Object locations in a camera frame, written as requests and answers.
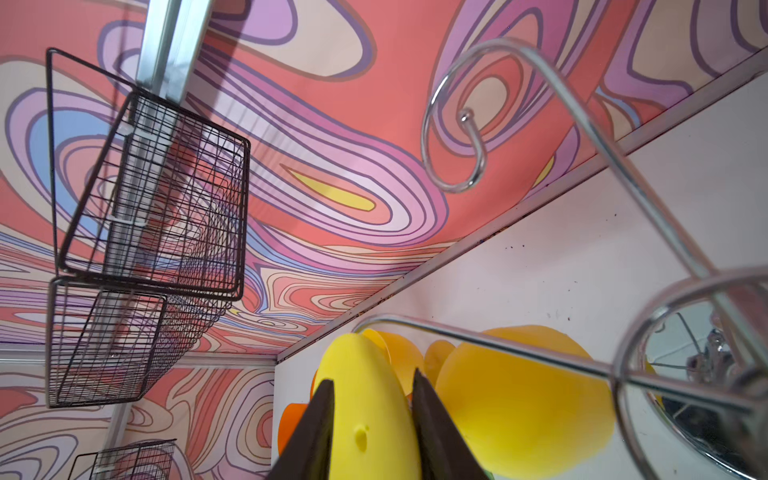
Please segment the yellow wine glass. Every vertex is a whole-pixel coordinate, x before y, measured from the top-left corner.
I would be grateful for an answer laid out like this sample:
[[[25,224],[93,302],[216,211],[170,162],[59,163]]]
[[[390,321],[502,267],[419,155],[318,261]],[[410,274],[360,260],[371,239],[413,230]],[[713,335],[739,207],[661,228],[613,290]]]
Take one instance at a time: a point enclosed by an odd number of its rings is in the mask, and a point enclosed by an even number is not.
[[[424,375],[435,387],[442,366],[456,349],[454,344],[446,340],[437,340],[423,354],[413,342],[399,334],[366,329],[362,335],[383,351],[407,397],[412,395],[416,371]]]
[[[609,443],[614,413],[605,382],[454,345],[434,389],[484,469],[508,479],[548,479]],[[362,333],[336,338],[316,378],[334,382],[332,478],[421,477],[412,395],[376,344]]]

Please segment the orange wine glass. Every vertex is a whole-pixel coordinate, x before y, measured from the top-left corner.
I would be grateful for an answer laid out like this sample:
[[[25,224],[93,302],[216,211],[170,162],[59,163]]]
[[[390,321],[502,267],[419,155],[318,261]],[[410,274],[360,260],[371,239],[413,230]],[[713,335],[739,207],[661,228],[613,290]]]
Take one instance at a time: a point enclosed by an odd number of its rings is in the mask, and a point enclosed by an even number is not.
[[[306,403],[291,403],[285,407],[278,425],[277,449],[279,455],[283,454],[307,407]]]

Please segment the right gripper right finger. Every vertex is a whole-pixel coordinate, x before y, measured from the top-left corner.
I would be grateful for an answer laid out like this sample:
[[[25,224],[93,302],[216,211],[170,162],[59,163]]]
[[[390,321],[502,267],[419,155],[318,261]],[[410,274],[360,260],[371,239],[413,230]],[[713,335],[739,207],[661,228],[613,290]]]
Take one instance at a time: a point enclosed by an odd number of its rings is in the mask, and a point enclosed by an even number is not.
[[[414,372],[411,410],[423,479],[487,480],[429,380]]]

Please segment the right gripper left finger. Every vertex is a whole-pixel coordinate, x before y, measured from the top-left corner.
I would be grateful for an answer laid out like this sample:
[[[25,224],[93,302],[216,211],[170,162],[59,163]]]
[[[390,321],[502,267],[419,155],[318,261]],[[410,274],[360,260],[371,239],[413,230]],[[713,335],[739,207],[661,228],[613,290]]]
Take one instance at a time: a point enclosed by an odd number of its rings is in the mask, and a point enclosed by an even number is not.
[[[324,379],[267,479],[330,478],[334,407],[334,382]]]

